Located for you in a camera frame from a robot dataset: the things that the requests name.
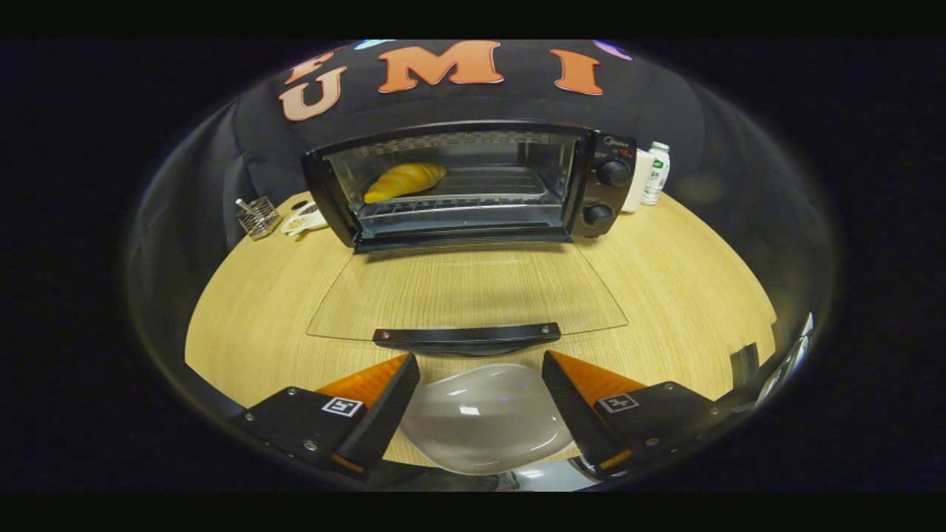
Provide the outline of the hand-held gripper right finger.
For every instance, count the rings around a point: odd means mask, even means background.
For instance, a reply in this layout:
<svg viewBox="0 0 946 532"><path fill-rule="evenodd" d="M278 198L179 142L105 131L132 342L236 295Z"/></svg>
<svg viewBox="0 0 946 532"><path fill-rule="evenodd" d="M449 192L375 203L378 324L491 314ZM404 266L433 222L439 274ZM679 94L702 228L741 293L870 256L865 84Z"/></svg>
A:
<svg viewBox="0 0 946 532"><path fill-rule="evenodd" d="M645 385L553 350L543 355L542 381L598 477L682 457L729 417L729 408L681 383Z"/></svg>

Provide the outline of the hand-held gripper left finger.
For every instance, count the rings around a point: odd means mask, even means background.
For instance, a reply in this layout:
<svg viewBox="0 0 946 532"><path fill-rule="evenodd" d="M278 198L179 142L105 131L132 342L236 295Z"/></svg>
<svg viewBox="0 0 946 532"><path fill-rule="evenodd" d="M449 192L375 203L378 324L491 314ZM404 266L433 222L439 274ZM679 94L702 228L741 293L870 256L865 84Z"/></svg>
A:
<svg viewBox="0 0 946 532"><path fill-rule="evenodd" d="M231 418L243 434L318 471L368 477L420 381L415 354L382 361L317 390L289 386Z"/></svg>

